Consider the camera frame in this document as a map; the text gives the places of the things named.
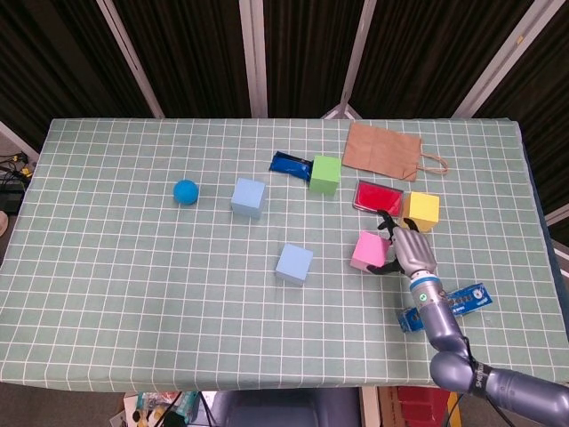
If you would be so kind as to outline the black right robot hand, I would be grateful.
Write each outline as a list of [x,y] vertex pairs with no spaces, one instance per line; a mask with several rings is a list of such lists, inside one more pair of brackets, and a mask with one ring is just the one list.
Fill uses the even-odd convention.
[[395,258],[381,267],[368,264],[366,270],[378,276],[397,272],[413,278],[422,271],[433,275],[437,262],[428,240],[420,233],[415,221],[404,217],[405,228],[397,225],[387,211],[378,210],[377,214],[383,220],[377,229],[388,231],[389,242],[395,250]]

